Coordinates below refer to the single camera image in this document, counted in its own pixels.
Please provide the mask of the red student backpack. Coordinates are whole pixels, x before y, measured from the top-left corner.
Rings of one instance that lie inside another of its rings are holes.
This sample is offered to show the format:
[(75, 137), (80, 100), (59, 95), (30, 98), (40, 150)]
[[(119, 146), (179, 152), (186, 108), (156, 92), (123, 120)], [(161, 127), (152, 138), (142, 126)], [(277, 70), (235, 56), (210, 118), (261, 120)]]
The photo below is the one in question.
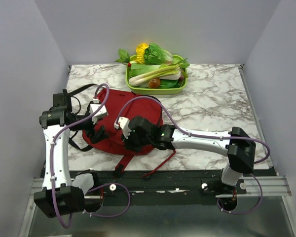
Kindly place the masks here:
[[(122, 155), (122, 159), (115, 167), (114, 176), (120, 177), (124, 172), (126, 166), (129, 164), (134, 156), (147, 155), (153, 150), (153, 146), (145, 146), (141, 151), (134, 152), (125, 149), (122, 143), (122, 132), (117, 131), (111, 125), (114, 122), (114, 115), (117, 115), (119, 110), (122, 108), (123, 104), (128, 102), (130, 99), (138, 97), (137, 94), (133, 92), (120, 91), (120, 90), (110, 90), (110, 95), (106, 102), (106, 108), (109, 115), (97, 123), (94, 126), (94, 131), (102, 135), (102, 140), (98, 143), (91, 142), (91, 136), (87, 135), (87, 132), (82, 132), (82, 138), (88, 144), (85, 148), (80, 148), (74, 141), (74, 136), (69, 138), (69, 144), (82, 151), (87, 152), (92, 149), (97, 149), (109, 154)], [(162, 108), (155, 102), (146, 99), (144, 102), (131, 102), (130, 105), (124, 110), (125, 115), (129, 119), (133, 119), (135, 116), (142, 116), (148, 119), (156, 126), (163, 125), (162, 119)]]

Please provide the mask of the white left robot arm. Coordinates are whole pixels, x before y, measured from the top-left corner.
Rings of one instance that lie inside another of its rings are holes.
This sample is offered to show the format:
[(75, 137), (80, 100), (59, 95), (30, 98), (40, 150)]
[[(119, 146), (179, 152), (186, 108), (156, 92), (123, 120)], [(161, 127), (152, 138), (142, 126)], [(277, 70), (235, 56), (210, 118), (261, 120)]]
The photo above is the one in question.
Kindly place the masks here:
[(92, 99), (86, 114), (74, 114), (71, 96), (63, 90), (53, 95), (53, 106), (40, 116), (46, 159), (42, 190), (34, 194), (34, 202), (48, 218), (82, 211), (95, 212), (101, 207), (99, 197), (85, 198), (87, 194), (94, 195), (99, 191), (98, 175), (89, 169), (71, 178), (68, 149), (71, 131), (84, 131), (93, 143), (106, 139), (104, 127), (95, 131), (94, 126), (107, 115), (106, 107), (98, 98)]

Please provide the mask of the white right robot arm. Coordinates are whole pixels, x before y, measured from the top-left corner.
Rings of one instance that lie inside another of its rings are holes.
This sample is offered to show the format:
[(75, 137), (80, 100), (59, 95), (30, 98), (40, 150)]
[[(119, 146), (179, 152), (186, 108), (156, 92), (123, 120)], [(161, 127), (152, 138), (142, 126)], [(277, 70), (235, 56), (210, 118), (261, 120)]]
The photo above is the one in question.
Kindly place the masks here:
[(239, 127), (225, 132), (204, 132), (169, 124), (157, 126), (141, 116), (120, 117), (117, 124), (127, 150), (139, 153), (152, 146), (158, 150), (193, 149), (227, 157), (228, 163), (217, 181), (218, 190), (224, 194), (235, 188), (243, 174), (251, 174), (254, 170), (256, 144)]

